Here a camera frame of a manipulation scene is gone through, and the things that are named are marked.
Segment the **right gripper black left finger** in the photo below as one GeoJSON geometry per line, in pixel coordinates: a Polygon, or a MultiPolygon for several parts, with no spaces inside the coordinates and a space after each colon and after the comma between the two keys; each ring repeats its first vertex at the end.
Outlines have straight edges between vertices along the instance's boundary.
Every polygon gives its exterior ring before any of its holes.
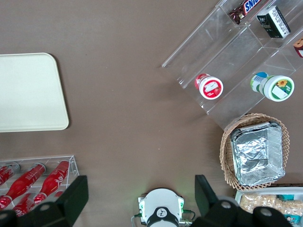
{"type": "Polygon", "coordinates": [[[0,213],[2,227],[72,227],[89,200],[88,178],[78,176],[56,200],[39,204],[17,217],[13,210],[0,213]]]}

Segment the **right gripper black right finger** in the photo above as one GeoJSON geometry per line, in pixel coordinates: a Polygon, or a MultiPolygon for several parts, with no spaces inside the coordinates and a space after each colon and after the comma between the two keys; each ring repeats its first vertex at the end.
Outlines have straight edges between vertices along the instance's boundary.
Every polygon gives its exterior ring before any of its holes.
{"type": "Polygon", "coordinates": [[[229,200],[220,200],[204,175],[195,176],[195,200],[201,216],[193,227],[290,227],[284,215],[269,207],[248,213],[229,200]]]}

